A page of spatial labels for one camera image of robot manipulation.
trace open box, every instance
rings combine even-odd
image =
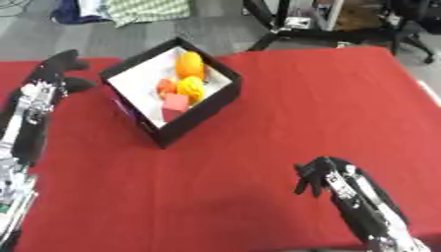
[[[185,51],[198,52],[207,66],[204,99],[172,121],[165,122],[157,84],[160,79],[176,77],[176,58]],[[115,91],[118,105],[163,149],[234,101],[241,86],[237,73],[180,37],[128,58],[100,75]]]

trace orange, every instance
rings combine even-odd
[[[167,94],[176,94],[176,84],[169,79],[161,79],[157,84],[157,94],[162,99]]]
[[[204,99],[204,82],[196,77],[190,76],[177,84],[177,93],[187,95],[190,104],[194,104]]]
[[[204,61],[197,52],[185,52],[176,61],[176,74],[179,79],[196,76],[204,80]]]

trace red table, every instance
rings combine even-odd
[[[115,59],[92,59],[95,72]],[[329,196],[291,193],[294,162],[365,168],[441,245],[440,108],[384,49],[226,56],[239,100],[162,151],[104,87],[58,107],[19,251],[275,251],[357,245]],[[1,63],[0,98],[34,63]]]

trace blue cloth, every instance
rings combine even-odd
[[[80,7],[77,0],[61,0],[60,6],[50,15],[56,22],[65,25],[85,24],[106,21],[100,16],[80,16]]]

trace robotic hand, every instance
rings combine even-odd
[[[300,180],[295,189],[302,194],[311,185],[314,197],[322,188],[358,239],[373,252],[430,252],[410,236],[408,220],[387,193],[361,168],[336,157],[318,157],[295,166]]]
[[[38,64],[14,90],[0,111],[0,251],[11,251],[23,218],[37,196],[36,176],[28,175],[46,142],[48,117],[67,95],[95,86],[88,80],[64,77],[89,66],[78,52],[59,53]]]

